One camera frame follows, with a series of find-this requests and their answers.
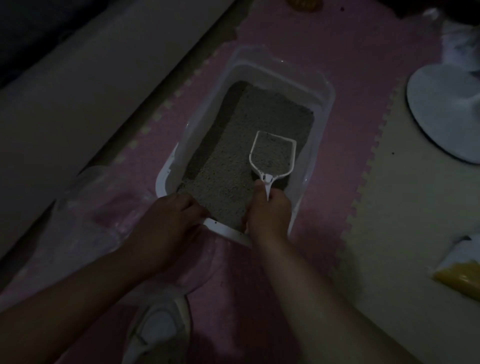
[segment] white sneaker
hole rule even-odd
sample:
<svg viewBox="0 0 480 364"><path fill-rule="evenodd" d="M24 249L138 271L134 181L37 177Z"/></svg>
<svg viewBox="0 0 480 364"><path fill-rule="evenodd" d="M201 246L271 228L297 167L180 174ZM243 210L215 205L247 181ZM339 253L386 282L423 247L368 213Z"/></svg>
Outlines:
<svg viewBox="0 0 480 364"><path fill-rule="evenodd" d="M164 294L132 320L122 364L186 362L190 311L185 297Z"/></svg>

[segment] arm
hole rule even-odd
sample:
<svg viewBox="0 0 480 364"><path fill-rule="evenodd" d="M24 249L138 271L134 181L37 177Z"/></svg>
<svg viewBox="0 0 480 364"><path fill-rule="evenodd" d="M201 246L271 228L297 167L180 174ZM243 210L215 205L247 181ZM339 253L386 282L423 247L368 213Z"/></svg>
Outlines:
<svg viewBox="0 0 480 364"><path fill-rule="evenodd" d="M297 253L287 238L290 211L282 191L272 189L267 201L263 183L256 182L244 222L305 361L418 363Z"/></svg>
<svg viewBox="0 0 480 364"><path fill-rule="evenodd" d="M0 314L2 362L52 363L110 306L163 269L207 211L158 199L121 248Z"/></svg>

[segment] right hand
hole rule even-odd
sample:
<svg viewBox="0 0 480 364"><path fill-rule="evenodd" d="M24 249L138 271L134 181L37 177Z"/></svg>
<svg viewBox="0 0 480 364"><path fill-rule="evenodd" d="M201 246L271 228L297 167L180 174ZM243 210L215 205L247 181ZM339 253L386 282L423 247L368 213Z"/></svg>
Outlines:
<svg viewBox="0 0 480 364"><path fill-rule="evenodd" d="M288 238L288 226L292 204L282 190L272 188L267 201L265 184L255 181L253 198L242 219L254 244L267 241L284 241Z"/></svg>

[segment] forearm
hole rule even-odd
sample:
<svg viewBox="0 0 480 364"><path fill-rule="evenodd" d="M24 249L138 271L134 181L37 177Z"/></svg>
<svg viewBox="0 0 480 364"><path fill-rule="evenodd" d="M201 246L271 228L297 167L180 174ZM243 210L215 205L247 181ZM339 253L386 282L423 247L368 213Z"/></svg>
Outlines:
<svg viewBox="0 0 480 364"><path fill-rule="evenodd" d="M417 363L350 306L290 243L270 242L259 250L308 363Z"/></svg>
<svg viewBox="0 0 480 364"><path fill-rule="evenodd" d="M121 250L0 314L3 363L52 363L146 278Z"/></svg>

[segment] litter box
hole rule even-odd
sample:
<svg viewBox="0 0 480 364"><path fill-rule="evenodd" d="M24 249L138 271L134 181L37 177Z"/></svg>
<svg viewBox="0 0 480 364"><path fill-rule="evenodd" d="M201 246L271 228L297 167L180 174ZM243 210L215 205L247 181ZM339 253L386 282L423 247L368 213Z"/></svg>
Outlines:
<svg viewBox="0 0 480 364"><path fill-rule="evenodd" d="M156 194L162 197L178 189L190 159L212 127L225 94L238 81L280 93L313 112L313 123L307 142L297 156L295 169L284 189L292 202L292 219L288 230L290 233L315 167L318 147L332 109L335 91L320 72L300 70L274 58L265 47L241 47L234 52L215 86L189 119L181 140L158 174ZM204 225L229 240L250 247L252 245L247 234L218 221L207 218Z"/></svg>

